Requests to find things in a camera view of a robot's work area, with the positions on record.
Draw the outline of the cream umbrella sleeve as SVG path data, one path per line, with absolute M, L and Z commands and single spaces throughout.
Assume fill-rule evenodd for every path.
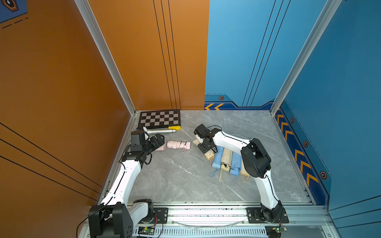
M 213 150 L 207 149 L 206 147 L 204 147 L 203 144 L 198 139 L 194 140 L 193 144 L 197 146 L 197 148 L 204 154 L 204 156 L 209 161 L 209 163 L 212 164 L 213 159 L 215 157 L 215 153 L 213 152 Z

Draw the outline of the pink umbrella sleeve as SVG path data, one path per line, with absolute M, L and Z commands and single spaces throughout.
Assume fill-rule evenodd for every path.
M 164 151 L 165 149 L 166 149 L 166 144 L 164 144 L 161 147 L 155 149 L 154 151 Z

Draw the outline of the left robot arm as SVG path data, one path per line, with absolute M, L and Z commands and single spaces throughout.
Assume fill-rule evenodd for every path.
M 128 206 L 128 200 L 138 174 L 152 161 L 152 153 L 165 144 L 159 133 L 149 136 L 144 131 L 133 131 L 131 141 L 119 160 L 119 173 L 111 190 L 99 205 L 92 206 L 88 221 L 92 238 L 131 238 L 139 222 L 156 222 L 151 199 L 138 199 Z

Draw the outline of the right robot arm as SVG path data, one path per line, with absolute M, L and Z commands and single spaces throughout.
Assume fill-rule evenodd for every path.
M 289 223 L 286 210 L 276 195 L 271 178 L 271 158 L 259 139 L 251 140 L 225 134 L 222 129 L 209 129 L 199 125 L 194 134 L 200 141 L 202 152 L 218 151 L 218 146 L 229 149 L 242 157 L 244 168 L 256 181 L 260 196 L 259 219 L 267 223 Z

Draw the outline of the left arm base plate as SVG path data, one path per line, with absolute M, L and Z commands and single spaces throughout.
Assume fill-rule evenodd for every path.
M 168 212 L 168 207 L 154 207 L 152 215 L 149 215 L 148 218 L 143 218 L 138 224 L 167 224 Z

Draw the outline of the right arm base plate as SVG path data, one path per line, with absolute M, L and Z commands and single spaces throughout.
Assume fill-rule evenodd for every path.
M 263 209 L 260 207 L 248 207 L 246 208 L 247 218 L 250 224 L 275 224 L 282 223 L 288 224 L 289 218 L 286 213 L 285 208 L 275 208 L 269 210 L 267 208 Z

